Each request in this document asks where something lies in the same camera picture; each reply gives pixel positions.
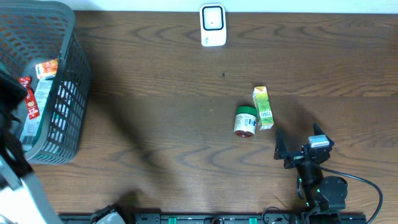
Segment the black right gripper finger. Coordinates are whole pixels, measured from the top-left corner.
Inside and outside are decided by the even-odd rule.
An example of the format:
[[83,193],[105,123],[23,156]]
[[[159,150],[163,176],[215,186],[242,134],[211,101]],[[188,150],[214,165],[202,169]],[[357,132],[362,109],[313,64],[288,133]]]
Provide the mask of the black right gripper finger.
[[274,159],[281,160],[288,156],[287,148],[284,143],[282,133],[277,129],[275,132],[275,151]]
[[[313,123],[313,131],[314,131],[314,136],[325,134],[317,123]],[[327,136],[327,138],[330,141],[330,145],[328,147],[333,147],[335,145],[335,143],[328,136]]]

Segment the green yellow juice carton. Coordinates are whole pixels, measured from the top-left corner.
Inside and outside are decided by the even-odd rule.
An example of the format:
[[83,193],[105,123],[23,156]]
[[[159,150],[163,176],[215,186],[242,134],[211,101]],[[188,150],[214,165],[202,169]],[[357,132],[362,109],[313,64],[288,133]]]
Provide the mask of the green yellow juice carton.
[[252,93],[252,99],[257,110],[259,129],[271,129],[274,125],[274,119],[266,86],[255,87]]

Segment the green lid spread jar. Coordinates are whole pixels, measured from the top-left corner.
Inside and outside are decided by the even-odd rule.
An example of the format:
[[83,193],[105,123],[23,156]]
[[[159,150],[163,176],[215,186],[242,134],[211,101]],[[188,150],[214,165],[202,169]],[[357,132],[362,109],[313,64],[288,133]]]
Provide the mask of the green lid spread jar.
[[251,106],[240,106],[236,110],[234,134],[242,138],[250,138],[255,135],[257,123],[257,111]]

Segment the green 3M gloves package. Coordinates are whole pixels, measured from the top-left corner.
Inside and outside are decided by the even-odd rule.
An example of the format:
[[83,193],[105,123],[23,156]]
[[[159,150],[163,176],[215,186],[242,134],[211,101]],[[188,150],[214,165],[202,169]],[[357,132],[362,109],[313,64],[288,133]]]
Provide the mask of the green 3M gloves package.
[[25,98],[28,115],[19,138],[22,143],[22,150],[27,152],[31,150],[34,145],[53,81],[39,80],[35,91],[31,89],[31,79],[29,77],[20,79],[20,82],[24,87],[27,87],[28,90],[28,95]]

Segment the red snack bar wrapper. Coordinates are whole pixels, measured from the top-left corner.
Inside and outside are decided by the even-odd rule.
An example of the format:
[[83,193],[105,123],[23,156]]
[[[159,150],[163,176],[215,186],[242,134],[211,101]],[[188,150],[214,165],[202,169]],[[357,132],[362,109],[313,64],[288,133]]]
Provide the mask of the red snack bar wrapper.
[[27,114],[30,120],[40,116],[39,107],[34,96],[34,92],[31,89],[30,84],[32,83],[31,77],[22,77],[19,79],[19,83],[27,89],[27,96],[25,97],[25,104],[27,107]]

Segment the orange Kleenex tissue pack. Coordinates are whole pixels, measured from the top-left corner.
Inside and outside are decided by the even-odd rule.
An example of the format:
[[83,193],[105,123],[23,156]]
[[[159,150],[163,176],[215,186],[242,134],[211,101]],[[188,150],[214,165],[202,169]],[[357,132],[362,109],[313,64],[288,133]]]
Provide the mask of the orange Kleenex tissue pack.
[[35,72],[39,80],[55,78],[58,70],[58,60],[52,59],[35,65]]

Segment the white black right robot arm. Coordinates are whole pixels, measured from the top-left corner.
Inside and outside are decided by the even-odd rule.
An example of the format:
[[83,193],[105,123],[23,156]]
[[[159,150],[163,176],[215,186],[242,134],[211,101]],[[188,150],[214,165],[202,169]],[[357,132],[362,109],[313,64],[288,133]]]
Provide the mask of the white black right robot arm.
[[293,152],[287,150],[282,132],[276,131],[274,159],[283,160],[285,169],[297,170],[297,193],[307,203],[307,209],[291,214],[288,222],[341,223],[340,211],[346,208],[348,183],[341,177],[323,175],[320,164],[330,158],[334,142],[317,124],[313,131],[308,143]]

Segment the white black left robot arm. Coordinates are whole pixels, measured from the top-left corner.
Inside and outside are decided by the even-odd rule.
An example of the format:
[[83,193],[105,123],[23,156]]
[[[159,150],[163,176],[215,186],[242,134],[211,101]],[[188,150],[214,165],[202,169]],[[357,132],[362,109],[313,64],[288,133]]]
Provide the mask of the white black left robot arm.
[[27,90],[1,70],[1,223],[61,223],[10,129]]

